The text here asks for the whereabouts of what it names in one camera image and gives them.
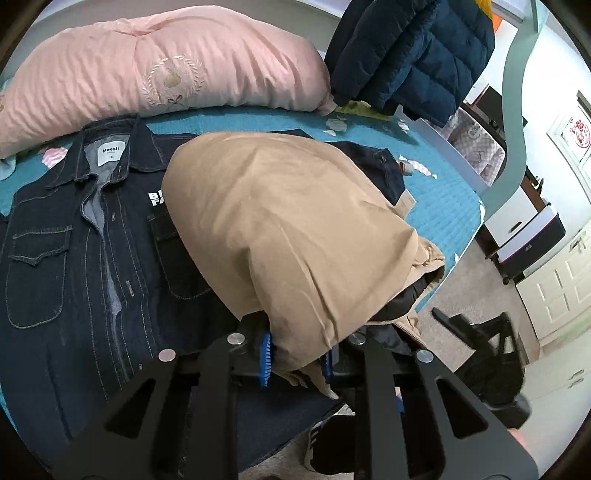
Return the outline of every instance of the dark denim shirt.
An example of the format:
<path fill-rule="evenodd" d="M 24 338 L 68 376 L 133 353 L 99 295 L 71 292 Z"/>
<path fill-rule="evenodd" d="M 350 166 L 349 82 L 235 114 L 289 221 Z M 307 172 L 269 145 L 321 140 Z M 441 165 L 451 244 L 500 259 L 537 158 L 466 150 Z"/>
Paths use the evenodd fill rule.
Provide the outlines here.
<path fill-rule="evenodd" d="M 2 228 L 0 385 L 45 462 L 160 349 L 195 351 L 235 327 L 160 190 L 170 157 L 193 137 L 154 135 L 139 117 L 96 122 L 15 195 Z M 101 165 L 112 141 L 121 158 Z"/>

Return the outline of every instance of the navy puffer jacket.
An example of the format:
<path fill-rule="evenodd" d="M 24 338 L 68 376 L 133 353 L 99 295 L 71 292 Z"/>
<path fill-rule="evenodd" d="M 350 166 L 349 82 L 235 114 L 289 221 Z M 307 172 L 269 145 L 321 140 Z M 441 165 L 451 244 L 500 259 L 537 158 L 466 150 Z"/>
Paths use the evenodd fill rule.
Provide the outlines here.
<path fill-rule="evenodd" d="M 326 52 L 339 105 L 364 100 L 443 127 L 492 51 L 491 19 L 473 0 L 352 0 Z"/>

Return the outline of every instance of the embroidered emblem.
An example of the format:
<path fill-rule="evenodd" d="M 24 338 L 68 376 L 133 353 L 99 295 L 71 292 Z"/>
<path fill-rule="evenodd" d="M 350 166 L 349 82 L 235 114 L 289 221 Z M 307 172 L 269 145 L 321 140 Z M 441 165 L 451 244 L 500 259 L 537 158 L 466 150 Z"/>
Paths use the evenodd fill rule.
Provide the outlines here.
<path fill-rule="evenodd" d="M 154 65 L 144 79 L 144 96 L 150 106 L 166 105 L 167 111 L 189 108 L 184 102 L 197 95 L 205 78 L 201 62 L 185 55 L 165 57 Z"/>

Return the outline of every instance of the yellow fabric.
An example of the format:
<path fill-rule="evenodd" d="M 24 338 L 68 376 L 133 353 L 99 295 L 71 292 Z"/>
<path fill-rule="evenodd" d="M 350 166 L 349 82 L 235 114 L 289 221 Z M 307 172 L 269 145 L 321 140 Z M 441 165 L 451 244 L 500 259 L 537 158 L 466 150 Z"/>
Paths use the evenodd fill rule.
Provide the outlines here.
<path fill-rule="evenodd" d="M 391 119 L 391 117 L 377 112 L 370 104 L 365 102 L 355 102 L 354 100 L 351 100 L 345 106 L 338 106 L 335 109 L 335 112 L 345 113 L 346 115 L 359 115 L 366 116 L 368 118 L 377 118 L 378 120 L 384 120 L 385 122 L 389 122 Z"/>
<path fill-rule="evenodd" d="M 482 10 L 484 13 L 486 13 L 488 18 L 490 18 L 492 20 L 491 0 L 475 0 L 475 2 L 480 7 L 480 10 Z"/>

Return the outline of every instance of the white door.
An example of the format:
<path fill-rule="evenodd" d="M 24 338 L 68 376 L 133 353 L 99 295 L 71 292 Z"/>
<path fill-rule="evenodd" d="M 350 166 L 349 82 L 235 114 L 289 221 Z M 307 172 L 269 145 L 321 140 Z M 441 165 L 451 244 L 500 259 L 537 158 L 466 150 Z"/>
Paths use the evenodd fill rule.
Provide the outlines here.
<path fill-rule="evenodd" d="M 540 340 L 591 306 L 591 222 L 517 290 Z"/>

